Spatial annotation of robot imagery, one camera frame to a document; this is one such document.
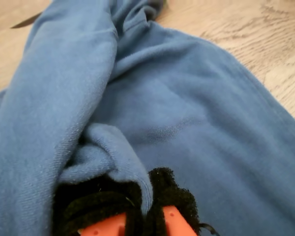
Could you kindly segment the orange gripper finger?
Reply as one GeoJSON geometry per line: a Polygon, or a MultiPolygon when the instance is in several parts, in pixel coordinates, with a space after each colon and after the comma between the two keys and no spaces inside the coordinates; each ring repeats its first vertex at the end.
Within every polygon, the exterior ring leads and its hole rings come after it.
{"type": "Polygon", "coordinates": [[[77,236],[78,230],[101,220],[126,214],[125,235],[143,232],[141,189],[135,182],[90,180],[61,187],[61,235],[77,236]]]}
{"type": "Polygon", "coordinates": [[[149,177],[153,187],[153,204],[147,214],[147,235],[167,234],[163,207],[175,206],[199,236],[201,229],[197,205],[190,191],[179,188],[169,168],[155,168],[149,172],[149,177]]]}

